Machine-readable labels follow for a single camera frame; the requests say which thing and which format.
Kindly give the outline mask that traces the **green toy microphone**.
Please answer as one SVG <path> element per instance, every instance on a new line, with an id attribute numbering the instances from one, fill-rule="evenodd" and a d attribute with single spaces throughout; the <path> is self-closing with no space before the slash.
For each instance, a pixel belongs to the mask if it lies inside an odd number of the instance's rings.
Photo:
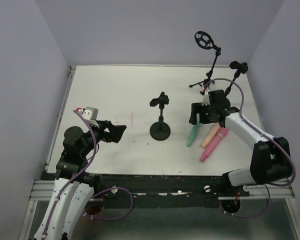
<path id="1" fill-rule="evenodd" d="M 200 128 L 201 128 L 200 124 L 193 125 L 193 127 L 190 130 L 189 135 L 187 137 L 187 141 L 186 141 L 186 146 L 187 147 L 190 147 L 193 144 L 193 142 L 197 138 L 197 135 L 200 131 Z"/>

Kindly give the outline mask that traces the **black round-base clip stand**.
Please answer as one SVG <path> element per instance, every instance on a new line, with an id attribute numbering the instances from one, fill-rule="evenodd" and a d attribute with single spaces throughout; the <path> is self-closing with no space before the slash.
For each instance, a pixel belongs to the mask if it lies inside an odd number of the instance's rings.
<path id="1" fill-rule="evenodd" d="M 150 107 L 158 106 L 160 109 L 160 115 L 158 117 L 158 121 L 154 122 L 149 129 L 150 136 L 156 141 L 164 141 L 171 134 L 171 129 L 169 125 L 166 122 L 164 122 L 164 116 L 163 116 L 165 105 L 168 105 L 169 102 L 170 102 L 169 97 L 163 91 L 160 93 L 158 98 L 153 98 L 149 102 Z"/>

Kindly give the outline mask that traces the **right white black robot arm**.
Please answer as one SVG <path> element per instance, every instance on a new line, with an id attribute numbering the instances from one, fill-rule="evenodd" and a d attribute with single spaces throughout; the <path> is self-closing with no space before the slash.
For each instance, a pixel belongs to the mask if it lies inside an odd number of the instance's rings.
<path id="1" fill-rule="evenodd" d="M 250 166 L 223 174 L 229 185 L 264 185 L 293 175 L 289 143 L 252 124 L 242 108 L 231 106 L 223 90 L 207 93 L 208 103 L 192 103 L 189 123 L 217 123 L 237 135 L 252 150 Z"/>

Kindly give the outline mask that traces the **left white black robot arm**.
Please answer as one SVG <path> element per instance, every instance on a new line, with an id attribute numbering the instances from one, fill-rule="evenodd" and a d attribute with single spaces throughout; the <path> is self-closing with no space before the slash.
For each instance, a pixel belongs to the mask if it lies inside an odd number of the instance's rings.
<path id="1" fill-rule="evenodd" d="M 101 190 L 99 175 L 86 172 L 87 155 L 96 155 L 99 142 L 118 143 L 126 125 L 110 121 L 86 123 L 88 132 L 78 126 L 64 132 L 63 152 L 56 164 L 54 187 L 35 240 L 69 240 L 88 201 Z"/>

